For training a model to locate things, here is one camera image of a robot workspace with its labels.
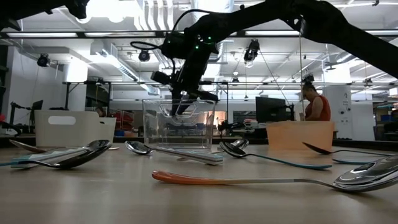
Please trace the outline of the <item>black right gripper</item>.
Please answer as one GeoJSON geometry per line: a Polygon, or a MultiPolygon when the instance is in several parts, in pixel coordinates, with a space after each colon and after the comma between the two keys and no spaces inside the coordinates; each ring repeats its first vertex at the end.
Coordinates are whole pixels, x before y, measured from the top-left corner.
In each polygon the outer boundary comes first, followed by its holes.
{"type": "Polygon", "coordinates": [[[181,101],[183,113],[194,101],[201,100],[218,101],[218,97],[210,92],[199,90],[202,75],[207,68],[204,60],[186,60],[177,77],[170,85],[172,93],[172,116],[176,115],[181,101]]]}

